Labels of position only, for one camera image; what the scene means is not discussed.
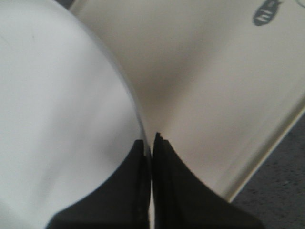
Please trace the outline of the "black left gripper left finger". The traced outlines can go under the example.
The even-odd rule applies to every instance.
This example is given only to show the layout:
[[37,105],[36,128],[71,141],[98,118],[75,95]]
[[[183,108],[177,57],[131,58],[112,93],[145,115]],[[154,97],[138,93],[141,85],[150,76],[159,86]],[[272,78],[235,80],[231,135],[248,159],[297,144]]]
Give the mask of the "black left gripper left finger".
[[55,214],[49,229],[148,229],[151,173],[136,140],[116,171],[96,190]]

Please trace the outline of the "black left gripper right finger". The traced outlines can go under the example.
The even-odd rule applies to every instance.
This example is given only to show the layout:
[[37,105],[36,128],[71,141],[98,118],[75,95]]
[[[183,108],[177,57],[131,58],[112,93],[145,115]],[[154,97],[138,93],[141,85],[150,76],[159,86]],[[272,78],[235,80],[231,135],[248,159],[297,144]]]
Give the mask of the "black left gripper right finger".
[[156,229],[263,229],[263,223],[211,191],[157,133],[152,181]]

